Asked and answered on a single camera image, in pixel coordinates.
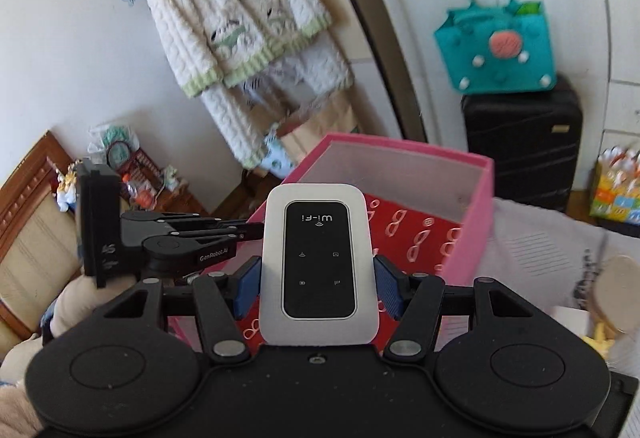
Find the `white wifi router device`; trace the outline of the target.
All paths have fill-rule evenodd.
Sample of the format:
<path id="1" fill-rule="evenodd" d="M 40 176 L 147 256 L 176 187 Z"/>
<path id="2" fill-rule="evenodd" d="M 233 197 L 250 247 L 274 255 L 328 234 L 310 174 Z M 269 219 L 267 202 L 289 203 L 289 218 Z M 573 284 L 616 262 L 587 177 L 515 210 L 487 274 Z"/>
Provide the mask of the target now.
<path id="1" fill-rule="evenodd" d="M 378 334 L 366 201 L 349 184 L 290 183 L 265 209 L 259 331 L 271 346 L 367 345 Z"/>

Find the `orange cap bottle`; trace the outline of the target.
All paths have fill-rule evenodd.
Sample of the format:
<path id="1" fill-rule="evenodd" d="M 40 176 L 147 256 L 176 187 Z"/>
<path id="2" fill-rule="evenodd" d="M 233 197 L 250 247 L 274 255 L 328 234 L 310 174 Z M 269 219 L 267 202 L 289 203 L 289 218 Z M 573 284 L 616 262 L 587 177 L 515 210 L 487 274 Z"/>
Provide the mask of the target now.
<path id="1" fill-rule="evenodd" d="M 146 182 L 134 179 L 129 173 L 122 176 L 131 204 L 144 210 L 152 210 L 155 206 L 155 192 Z"/>

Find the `wooden nightstand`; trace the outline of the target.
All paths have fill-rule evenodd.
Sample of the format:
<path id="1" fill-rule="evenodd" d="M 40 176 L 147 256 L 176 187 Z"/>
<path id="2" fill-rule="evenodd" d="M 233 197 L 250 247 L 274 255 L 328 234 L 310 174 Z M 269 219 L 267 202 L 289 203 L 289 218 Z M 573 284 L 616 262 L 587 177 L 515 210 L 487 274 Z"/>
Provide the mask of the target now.
<path id="1" fill-rule="evenodd" d="M 142 204 L 134 202 L 134 207 L 142 210 L 159 211 L 160 213 L 197 213 L 207 216 L 208 212 L 201 202 L 191 193 L 189 182 L 182 180 L 178 187 L 170 191 L 163 189 L 154 198 L 149 194 L 142 195 Z"/>

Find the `pink storage box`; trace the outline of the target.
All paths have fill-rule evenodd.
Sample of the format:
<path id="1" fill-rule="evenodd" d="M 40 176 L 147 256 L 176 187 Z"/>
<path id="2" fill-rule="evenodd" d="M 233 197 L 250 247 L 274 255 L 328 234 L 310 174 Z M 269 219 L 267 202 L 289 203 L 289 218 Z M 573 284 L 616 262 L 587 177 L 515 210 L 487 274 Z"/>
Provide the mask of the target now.
<path id="1" fill-rule="evenodd" d="M 418 142 L 329 135 L 282 184 L 357 187 L 366 201 L 373 258 L 390 259 L 412 280 L 413 299 L 385 346 L 388 358 L 421 359 L 434 347 L 447 283 L 468 282 L 492 215 L 494 166 L 485 157 Z M 242 359 L 252 337 L 229 307 L 229 277 L 194 283 L 201 346 L 216 360 Z"/>

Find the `wooden headboard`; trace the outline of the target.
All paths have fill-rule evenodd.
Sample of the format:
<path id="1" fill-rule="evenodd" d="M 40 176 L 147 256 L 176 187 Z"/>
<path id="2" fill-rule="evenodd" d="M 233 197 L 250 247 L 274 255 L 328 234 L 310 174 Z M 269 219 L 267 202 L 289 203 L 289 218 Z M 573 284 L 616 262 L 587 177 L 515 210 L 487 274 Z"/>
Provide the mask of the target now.
<path id="1" fill-rule="evenodd" d="M 54 198 L 72 158 L 43 135 L 1 187 L 1 352 L 39 331 L 40 317 L 79 271 L 75 222 Z"/>

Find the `white quilted blanket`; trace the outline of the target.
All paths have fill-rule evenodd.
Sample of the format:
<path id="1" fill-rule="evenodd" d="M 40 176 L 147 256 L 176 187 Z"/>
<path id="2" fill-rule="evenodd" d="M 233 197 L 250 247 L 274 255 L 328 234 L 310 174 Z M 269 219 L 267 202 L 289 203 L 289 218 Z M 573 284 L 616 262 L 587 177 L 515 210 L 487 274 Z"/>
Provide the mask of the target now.
<path id="1" fill-rule="evenodd" d="M 639 328 L 608 335 L 588 310 L 592 283 L 604 263 L 625 255 L 639 263 L 639 241 L 556 211 L 494 202 L 494 222 L 478 276 L 510 287 L 604 355 L 612 369 L 639 374 Z"/>

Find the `brown paper bag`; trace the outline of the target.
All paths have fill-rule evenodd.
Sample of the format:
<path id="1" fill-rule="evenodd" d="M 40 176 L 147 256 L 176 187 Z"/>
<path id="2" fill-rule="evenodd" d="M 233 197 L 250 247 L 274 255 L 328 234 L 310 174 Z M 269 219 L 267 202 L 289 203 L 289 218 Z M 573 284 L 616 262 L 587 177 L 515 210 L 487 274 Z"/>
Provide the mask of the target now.
<path id="1" fill-rule="evenodd" d="M 359 121 L 344 90 L 322 95 L 284 120 L 277 138 L 299 164 L 329 133 L 358 133 Z"/>

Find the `black suitcase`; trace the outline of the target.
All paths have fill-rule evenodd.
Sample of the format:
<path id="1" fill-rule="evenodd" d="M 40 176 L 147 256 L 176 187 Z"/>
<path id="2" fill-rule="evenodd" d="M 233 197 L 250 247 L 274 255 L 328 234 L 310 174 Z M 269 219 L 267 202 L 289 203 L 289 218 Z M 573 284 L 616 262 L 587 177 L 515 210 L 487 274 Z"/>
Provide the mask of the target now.
<path id="1" fill-rule="evenodd" d="M 465 95 L 461 100 L 471 153 L 494 161 L 498 198 L 566 210 L 582 142 L 582 104 L 559 75 L 548 91 Z"/>

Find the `white green knit cardigan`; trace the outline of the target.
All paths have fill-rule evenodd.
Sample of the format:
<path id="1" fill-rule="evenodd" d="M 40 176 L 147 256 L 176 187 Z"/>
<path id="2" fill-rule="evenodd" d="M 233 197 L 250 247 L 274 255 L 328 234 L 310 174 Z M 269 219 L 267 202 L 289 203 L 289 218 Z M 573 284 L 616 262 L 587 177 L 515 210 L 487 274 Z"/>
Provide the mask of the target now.
<path id="1" fill-rule="evenodd" d="M 317 96 L 354 82 L 321 0 L 146 0 L 178 86 L 199 98 L 245 169 L 297 109 L 288 92 Z"/>

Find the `colourful gift box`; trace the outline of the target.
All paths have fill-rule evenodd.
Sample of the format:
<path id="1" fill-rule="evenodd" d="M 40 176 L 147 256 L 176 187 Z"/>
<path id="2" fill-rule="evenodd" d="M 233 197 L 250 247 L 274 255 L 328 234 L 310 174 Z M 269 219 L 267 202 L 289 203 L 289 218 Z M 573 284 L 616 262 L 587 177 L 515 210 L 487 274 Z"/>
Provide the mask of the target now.
<path id="1" fill-rule="evenodd" d="M 592 181 L 590 215 L 639 225 L 639 152 L 611 146 L 598 157 Z"/>

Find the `teal felt handbag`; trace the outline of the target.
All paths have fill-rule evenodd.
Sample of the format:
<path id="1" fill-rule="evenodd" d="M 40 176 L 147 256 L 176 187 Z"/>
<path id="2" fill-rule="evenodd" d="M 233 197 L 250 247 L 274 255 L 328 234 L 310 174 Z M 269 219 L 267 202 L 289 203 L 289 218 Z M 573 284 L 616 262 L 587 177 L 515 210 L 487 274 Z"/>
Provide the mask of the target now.
<path id="1" fill-rule="evenodd" d="M 546 9 L 541 1 L 450 8 L 434 31 L 454 90 L 465 94 L 547 91 L 556 69 Z"/>

